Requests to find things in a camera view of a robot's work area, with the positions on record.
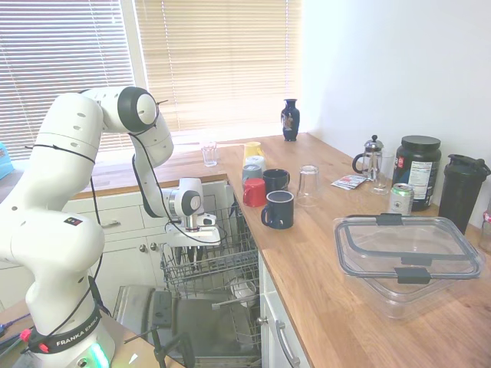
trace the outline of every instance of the black container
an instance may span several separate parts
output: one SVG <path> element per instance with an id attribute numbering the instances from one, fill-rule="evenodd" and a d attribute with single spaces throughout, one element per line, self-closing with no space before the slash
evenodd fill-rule
<path id="1" fill-rule="evenodd" d="M 483 159 L 461 155 L 449 157 L 438 216 L 451 220 L 465 234 L 481 185 L 491 170 Z"/>
<path id="2" fill-rule="evenodd" d="M 295 142 L 300 125 L 300 111 L 295 107 L 297 100 L 285 100 L 285 108 L 282 110 L 283 136 L 287 142 Z"/>
<path id="3" fill-rule="evenodd" d="M 440 140 L 431 136 L 405 136 L 397 149 L 392 186 L 398 182 L 414 189 L 412 211 L 430 207 L 442 153 Z"/>

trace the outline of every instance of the window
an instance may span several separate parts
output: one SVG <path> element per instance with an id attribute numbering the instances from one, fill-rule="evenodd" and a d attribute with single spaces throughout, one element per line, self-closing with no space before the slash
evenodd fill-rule
<path id="1" fill-rule="evenodd" d="M 0 142 L 26 159 L 57 95 L 133 85 L 118 0 L 0 0 Z M 132 147 L 103 135 L 101 150 Z"/>
<path id="2" fill-rule="evenodd" d="M 171 131 L 279 128 L 298 96 L 300 0 L 135 0 L 149 92 Z"/>
<path id="3" fill-rule="evenodd" d="M 300 13 L 301 0 L 0 0 L 0 142 L 27 159 L 57 95 L 135 81 L 168 100 L 173 133 L 280 134 Z M 100 151 L 125 148 L 103 135 Z"/>

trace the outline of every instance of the dishwasher door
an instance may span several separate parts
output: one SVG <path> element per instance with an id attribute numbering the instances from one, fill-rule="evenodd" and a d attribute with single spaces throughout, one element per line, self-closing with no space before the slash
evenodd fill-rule
<path id="1" fill-rule="evenodd" d="M 252 313 L 254 308 L 241 304 L 213 310 L 212 304 L 230 300 L 224 292 L 181 298 L 164 289 L 132 285 L 120 289 L 114 318 L 136 334 L 161 326 L 162 345 L 187 332 L 197 367 L 260 367 L 261 353 L 249 329 L 250 319 L 259 311 Z M 150 334 L 145 340 L 153 343 Z M 183 363 L 178 350 L 169 355 Z"/>

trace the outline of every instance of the red mug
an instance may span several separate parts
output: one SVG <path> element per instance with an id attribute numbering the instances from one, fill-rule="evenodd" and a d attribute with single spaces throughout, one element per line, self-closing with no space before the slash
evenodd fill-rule
<path id="1" fill-rule="evenodd" d="M 244 204 L 259 207 L 266 204 L 266 183 L 263 179 L 247 179 L 244 182 Z"/>

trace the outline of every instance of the plastic food container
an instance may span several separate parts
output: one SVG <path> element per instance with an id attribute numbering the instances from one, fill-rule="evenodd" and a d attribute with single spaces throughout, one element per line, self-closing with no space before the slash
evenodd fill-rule
<path id="1" fill-rule="evenodd" d="M 338 218 L 334 235 L 353 292 L 392 318 L 414 317 L 452 300 L 484 269 L 485 258 L 446 218 Z"/>

